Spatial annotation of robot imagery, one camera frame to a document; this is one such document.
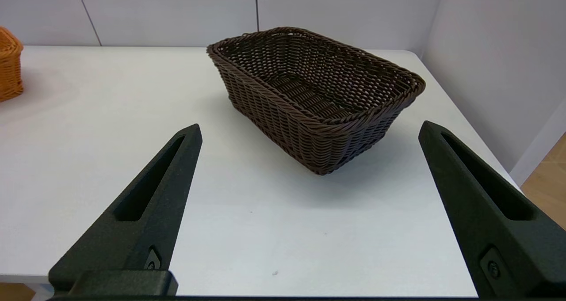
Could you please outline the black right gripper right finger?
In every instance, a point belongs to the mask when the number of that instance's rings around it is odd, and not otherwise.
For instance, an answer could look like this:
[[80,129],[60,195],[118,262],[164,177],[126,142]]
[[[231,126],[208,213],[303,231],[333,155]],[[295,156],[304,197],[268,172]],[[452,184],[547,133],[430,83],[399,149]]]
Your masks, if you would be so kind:
[[565,230],[447,128],[418,140],[477,295],[564,298]]

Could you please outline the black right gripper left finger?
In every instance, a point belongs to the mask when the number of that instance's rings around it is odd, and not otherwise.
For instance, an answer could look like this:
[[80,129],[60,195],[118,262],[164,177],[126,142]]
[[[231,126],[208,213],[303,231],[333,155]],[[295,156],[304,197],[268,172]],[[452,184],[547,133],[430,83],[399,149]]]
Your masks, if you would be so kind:
[[178,131],[49,271],[55,296],[174,296],[169,271],[202,146]]

